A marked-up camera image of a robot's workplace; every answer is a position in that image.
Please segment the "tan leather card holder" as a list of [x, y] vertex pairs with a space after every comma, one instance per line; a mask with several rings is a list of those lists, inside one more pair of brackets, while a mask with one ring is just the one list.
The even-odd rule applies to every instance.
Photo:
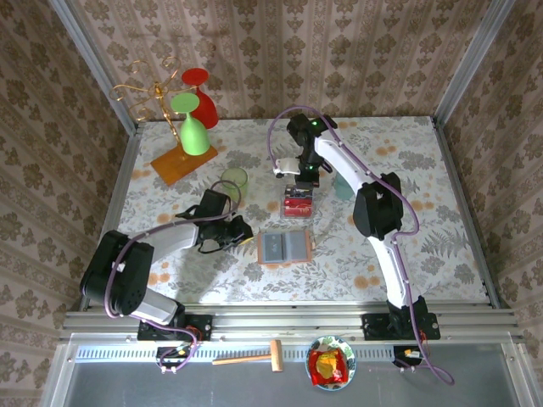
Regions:
[[257, 252], [260, 265], [307, 263], [312, 259], [311, 235], [306, 230], [260, 233]]

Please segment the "clear plastic tray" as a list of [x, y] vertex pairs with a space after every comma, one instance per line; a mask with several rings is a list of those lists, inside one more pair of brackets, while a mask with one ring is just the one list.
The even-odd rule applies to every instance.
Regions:
[[285, 203], [284, 203], [284, 190], [285, 190], [286, 187], [290, 187], [290, 186], [295, 186], [295, 185], [287, 185], [287, 186], [285, 186], [284, 189], [283, 189], [283, 192], [281, 193], [281, 215], [282, 215], [282, 217], [287, 218], [287, 219], [309, 219], [309, 218], [288, 218], [288, 217], [285, 217], [283, 215], [283, 210], [284, 210], [284, 207], [286, 206]]

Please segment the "green plastic tumbler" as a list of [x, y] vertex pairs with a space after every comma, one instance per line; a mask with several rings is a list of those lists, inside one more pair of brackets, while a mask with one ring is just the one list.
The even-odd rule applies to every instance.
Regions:
[[242, 168], [228, 168], [221, 174], [221, 189], [232, 201], [245, 198], [248, 184], [248, 174]]

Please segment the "blue plastic tumbler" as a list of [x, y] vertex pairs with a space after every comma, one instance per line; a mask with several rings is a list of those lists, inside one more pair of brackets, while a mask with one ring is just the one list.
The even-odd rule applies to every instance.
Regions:
[[336, 197], [340, 200], [349, 200], [355, 195], [350, 184], [338, 172], [336, 173], [333, 187]]

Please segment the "gold glass rack wooden base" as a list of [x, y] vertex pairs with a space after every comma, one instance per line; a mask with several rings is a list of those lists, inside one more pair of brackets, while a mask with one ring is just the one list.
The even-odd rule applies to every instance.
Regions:
[[182, 89], [174, 89], [171, 87], [172, 81], [177, 77], [177, 74], [182, 67], [182, 61], [179, 58], [170, 56], [163, 59], [161, 64], [167, 69], [173, 69], [167, 79], [163, 81], [154, 79], [152, 84], [147, 87], [118, 84], [109, 91], [109, 96], [119, 102], [123, 100], [130, 91], [142, 93], [143, 99], [128, 108], [129, 115], [137, 122], [148, 121], [150, 109], [146, 106], [147, 102], [155, 100], [158, 103], [160, 111], [175, 138], [176, 146], [159, 156], [157, 159], [154, 159], [151, 162], [151, 166], [160, 176], [162, 181], [166, 185], [171, 186], [181, 180], [184, 176], [187, 176], [198, 169], [198, 167], [216, 157], [217, 150], [210, 145], [208, 152], [200, 156], [191, 156], [184, 151], [180, 138], [180, 127], [185, 120], [186, 115], [175, 113], [171, 108], [171, 100], [180, 93], [188, 92], [195, 94], [194, 86], [188, 86]]

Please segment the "green wine glass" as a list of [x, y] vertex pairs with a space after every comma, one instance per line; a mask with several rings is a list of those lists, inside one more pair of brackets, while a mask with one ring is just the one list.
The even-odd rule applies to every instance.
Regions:
[[180, 138], [184, 151], [191, 156], [203, 155], [210, 149], [207, 129], [193, 116], [198, 106], [199, 97], [193, 93], [180, 93], [171, 100], [174, 112], [186, 115], [180, 127]]

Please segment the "red wine glass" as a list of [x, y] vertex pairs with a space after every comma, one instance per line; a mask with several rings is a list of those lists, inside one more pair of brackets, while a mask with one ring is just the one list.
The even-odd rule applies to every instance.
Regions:
[[208, 130], [215, 127], [219, 121], [213, 100], [201, 89], [201, 86], [207, 82], [209, 77], [209, 72], [202, 68], [192, 68], [182, 74], [183, 82], [189, 86], [194, 86], [195, 94], [199, 98], [199, 106], [192, 112], [192, 116], [199, 120]]

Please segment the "wooden mallet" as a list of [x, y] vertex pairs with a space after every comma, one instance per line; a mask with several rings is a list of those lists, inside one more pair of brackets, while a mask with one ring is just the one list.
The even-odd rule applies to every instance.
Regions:
[[234, 365], [257, 361], [269, 361], [271, 363], [272, 372], [282, 372], [284, 363], [281, 341], [278, 339], [271, 340], [269, 344], [269, 352], [267, 354], [213, 360], [212, 365]]

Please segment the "slotted metal strip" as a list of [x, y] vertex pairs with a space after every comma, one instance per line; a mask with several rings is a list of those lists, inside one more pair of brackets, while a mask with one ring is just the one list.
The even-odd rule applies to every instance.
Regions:
[[[359, 344], [347, 343], [334, 344], [341, 348], [349, 359], [358, 362], [389, 362], [395, 359], [399, 353], [393, 350], [391, 345], [385, 344]], [[283, 345], [283, 359], [287, 362], [304, 362], [310, 350], [310, 345]], [[460, 344], [440, 345], [431, 350], [432, 355], [439, 351], [450, 350], [454, 355], [469, 359], [474, 354], [490, 353], [497, 351], [499, 347], [494, 344]], [[81, 345], [76, 351], [78, 363], [154, 363], [162, 349], [153, 344], [134, 343], [124, 345]], [[224, 358], [237, 358], [247, 356], [259, 356], [269, 352], [267, 345], [241, 345], [234, 343], [205, 343], [199, 346], [192, 361], [195, 363], [210, 363], [212, 360]]]

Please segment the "red yellow snack bag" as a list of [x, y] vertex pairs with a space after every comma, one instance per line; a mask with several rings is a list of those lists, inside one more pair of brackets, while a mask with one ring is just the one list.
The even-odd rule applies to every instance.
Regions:
[[340, 384], [348, 381], [348, 369], [339, 348], [327, 351], [311, 350], [308, 369], [314, 386]]

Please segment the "grey metal shelf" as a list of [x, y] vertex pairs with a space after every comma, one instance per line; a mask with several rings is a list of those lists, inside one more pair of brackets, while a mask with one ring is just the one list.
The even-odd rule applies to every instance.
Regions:
[[311, 384], [304, 362], [285, 362], [272, 372], [265, 361], [212, 365], [190, 360], [176, 373], [154, 363], [78, 363], [81, 345], [143, 342], [69, 340], [61, 343], [39, 407], [543, 407], [527, 349], [521, 343], [494, 344], [495, 352], [469, 359], [450, 350], [431, 354], [453, 385], [428, 369], [401, 369], [389, 362], [356, 361], [350, 383], [338, 391]]

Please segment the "aluminium table long rail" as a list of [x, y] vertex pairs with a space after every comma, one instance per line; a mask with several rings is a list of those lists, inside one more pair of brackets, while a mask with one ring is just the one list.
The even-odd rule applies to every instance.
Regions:
[[[437, 317], [442, 343], [519, 342], [523, 328], [509, 309], [488, 304], [433, 302], [428, 310]], [[303, 303], [303, 304], [190, 304], [189, 314], [211, 315], [214, 342], [263, 343], [280, 338], [286, 343], [309, 342], [321, 335], [338, 335], [361, 343], [371, 314], [386, 314], [383, 303]], [[130, 317], [108, 318], [98, 306], [70, 312], [64, 319], [60, 339], [133, 343], [138, 322]]]

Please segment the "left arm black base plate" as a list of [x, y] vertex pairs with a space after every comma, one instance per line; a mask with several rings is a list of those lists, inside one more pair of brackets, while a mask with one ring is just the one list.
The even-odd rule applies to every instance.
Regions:
[[[212, 315], [183, 314], [175, 316], [168, 327], [182, 328], [194, 334], [198, 341], [209, 341], [212, 333]], [[145, 322], [140, 322], [137, 332], [138, 341], [186, 341], [192, 338], [187, 333], [165, 330]]]

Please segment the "aluminium table side rail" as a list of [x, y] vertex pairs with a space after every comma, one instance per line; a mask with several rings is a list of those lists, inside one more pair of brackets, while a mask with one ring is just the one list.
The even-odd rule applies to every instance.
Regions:
[[473, 221], [473, 217], [462, 188], [462, 182], [456, 170], [455, 161], [445, 137], [443, 126], [434, 117], [430, 117], [430, 119], [436, 134], [436, 139], [439, 144], [439, 149], [445, 164], [445, 168], [451, 181], [451, 188], [456, 197], [462, 222], [466, 229], [466, 235], [472, 249], [473, 258], [478, 268], [480, 278], [483, 282], [489, 303], [495, 309], [508, 309], [508, 306], [499, 296], [493, 277], [490, 273], [490, 269], [487, 265], [484, 251], [479, 241], [476, 225]]
[[81, 279], [79, 311], [102, 309], [105, 301], [110, 300], [113, 293], [114, 269], [121, 262], [123, 247], [130, 241], [126, 234], [118, 230], [118, 226], [138, 156], [142, 133], [143, 125], [140, 125], [128, 139], [98, 246]]

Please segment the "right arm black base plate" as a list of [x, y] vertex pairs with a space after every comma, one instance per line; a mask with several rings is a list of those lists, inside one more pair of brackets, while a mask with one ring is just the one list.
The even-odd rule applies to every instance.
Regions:
[[[361, 322], [364, 339], [367, 341], [415, 339], [409, 315], [398, 326], [393, 324], [391, 314], [387, 313], [364, 314]], [[441, 338], [436, 314], [419, 315], [416, 324], [421, 339], [425, 337], [429, 340], [438, 340]]]

